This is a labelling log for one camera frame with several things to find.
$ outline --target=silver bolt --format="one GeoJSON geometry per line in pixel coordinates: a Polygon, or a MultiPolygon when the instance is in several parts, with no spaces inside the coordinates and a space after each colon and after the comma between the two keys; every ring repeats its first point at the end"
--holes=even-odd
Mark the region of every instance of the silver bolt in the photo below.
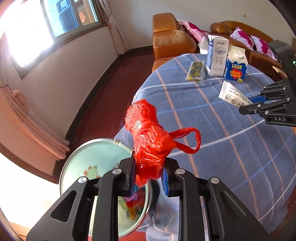
{"type": "Polygon", "coordinates": [[[78,182],[79,183],[85,183],[87,181],[87,178],[86,177],[80,177],[78,178],[78,182]]]}
{"type": "Polygon", "coordinates": [[[176,170],[176,173],[179,174],[179,175],[183,175],[183,174],[185,173],[185,170],[182,169],[182,168],[178,168],[178,169],[176,170]]]}
{"type": "Polygon", "coordinates": [[[119,169],[119,168],[115,168],[113,171],[112,171],[112,173],[113,174],[115,174],[115,175],[118,175],[118,174],[120,174],[122,171],[121,171],[121,169],[119,169]]]}
{"type": "Polygon", "coordinates": [[[216,178],[216,177],[212,177],[211,178],[211,183],[218,184],[219,183],[219,179],[216,178]]]}

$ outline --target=blue plaid tablecloth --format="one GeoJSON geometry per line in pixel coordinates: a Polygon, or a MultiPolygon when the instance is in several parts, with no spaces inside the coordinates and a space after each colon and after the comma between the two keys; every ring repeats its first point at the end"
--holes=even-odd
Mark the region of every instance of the blue plaid tablecloth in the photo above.
{"type": "MultiPolygon", "coordinates": [[[[290,127],[267,125],[258,115],[242,116],[238,108],[218,98],[223,77],[202,83],[185,80],[192,61],[206,55],[185,54],[154,71],[135,94],[133,102],[146,99],[157,109],[159,123],[168,132],[195,127],[202,135],[198,153],[177,149],[169,157],[195,176],[219,177],[271,233],[283,221],[287,200],[295,187],[296,136],[290,127]]],[[[247,97],[257,95],[273,81],[248,66],[243,83],[231,82],[247,97]]],[[[125,127],[116,135],[131,149],[132,135],[125,127]]],[[[194,134],[180,139],[194,148],[194,134]]],[[[177,240],[179,201],[161,191],[154,215],[147,216],[139,231],[151,240],[177,240]]]]}

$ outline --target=brown sofa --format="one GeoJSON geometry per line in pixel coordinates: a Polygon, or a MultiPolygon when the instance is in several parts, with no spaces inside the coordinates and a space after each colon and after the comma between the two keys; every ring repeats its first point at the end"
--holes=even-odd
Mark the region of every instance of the brown sofa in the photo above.
{"type": "MultiPolygon", "coordinates": [[[[279,75],[272,67],[276,66],[277,68],[282,69],[281,64],[264,54],[249,50],[244,44],[231,38],[230,35],[237,26],[244,30],[248,35],[257,36],[266,42],[273,41],[271,37],[260,30],[235,21],[214,23],[211,25],[211,32],[208,33],[223,36],[229,39],[229,44],[246,49],[246,57],[249,64],[270,76],[274,81],[278,81],[279,75]]],[[[199,53],[199,49],[196,47],[196,41],[185,31],[180,29],[173,14],[168,12],[155,14],[152,20],[152,28],[153,51],[156,59],[152,71],[156,70],[159,66],[175,56],[184,53],[199,53]]]]}

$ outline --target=red plastic bag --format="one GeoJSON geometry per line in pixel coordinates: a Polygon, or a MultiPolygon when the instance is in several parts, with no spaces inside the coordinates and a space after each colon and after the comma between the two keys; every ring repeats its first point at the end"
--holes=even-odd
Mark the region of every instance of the red plastic bag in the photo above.
{"type": "Polygon", "coordinates": [[[183,152],[194,154],[200,148],[199,130],[189,127],[167,133],[157,120],[156,108],[145,99],[137,101],[128,108],[125,121],[125,127],[133,135],[134,140],[138,187],[145,185],[147,179],[160,178],[165,158],[172,149],[178,148],[183,152]],[[195,132],[197,145],[194,150],[174,140],[183,138],[190,132],[195,132]]]}

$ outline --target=pillow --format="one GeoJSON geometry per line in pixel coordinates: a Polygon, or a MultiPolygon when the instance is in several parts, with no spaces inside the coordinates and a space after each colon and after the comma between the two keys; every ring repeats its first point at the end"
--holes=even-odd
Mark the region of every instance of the pillow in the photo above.
{"type": "Polygon", "coordinates": [[[200,30],[197,26],[195,26],[193,23],[190,23],[188,21],[185,20],[177,20],[177,22],[182,25],[184,28],[187,29],[187,31],[189,31],[193,37],[199,42],[201,43],[202,41],[202,37],[207,37],[209,34],[203,30],[200,30]]]}
{"type": "Polygon", "coordinates": [[[251,35],[251,38],[254,40],[256,49],[259,53],[265,54],[271,57],[273,60],[278,61],[277,58],[274,56],[272,50],[264,40],[252,35],[251,35]]]}
{"type": "Polygon", "coordinates": [[[242,44],[246,45],[247,48],[253,50],[254,41],[247,35],[243,30],[237,27],[234,32],[230,35],[231,38],[236,39],[237,41],[241,42],[242,44]]]}

